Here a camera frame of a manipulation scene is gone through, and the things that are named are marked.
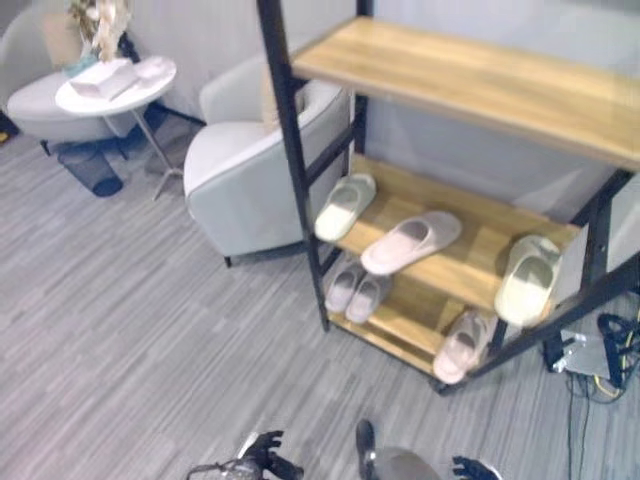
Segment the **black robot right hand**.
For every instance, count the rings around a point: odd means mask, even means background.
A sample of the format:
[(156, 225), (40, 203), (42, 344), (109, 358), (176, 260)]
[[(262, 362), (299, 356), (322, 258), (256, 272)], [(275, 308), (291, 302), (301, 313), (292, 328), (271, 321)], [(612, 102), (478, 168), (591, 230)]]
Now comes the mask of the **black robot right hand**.
[(457, 455), (452, 462), (452, 473), (457, 479), (502, 480), (498, 470), (485, 461)]

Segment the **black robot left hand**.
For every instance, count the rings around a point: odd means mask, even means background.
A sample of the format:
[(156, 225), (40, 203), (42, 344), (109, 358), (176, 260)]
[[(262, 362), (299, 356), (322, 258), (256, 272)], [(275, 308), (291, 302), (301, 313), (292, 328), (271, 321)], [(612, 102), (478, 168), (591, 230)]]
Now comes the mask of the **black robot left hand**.
[(239, 459), (244, 464), (250, 465), (259, 479), (263, 478), (264, 471), (271, 473), (278, 479), (303, 479), (304, 469), (277, 452), (277, 449), (282, 445), (283, 435), (283, 430), (252, 433)]

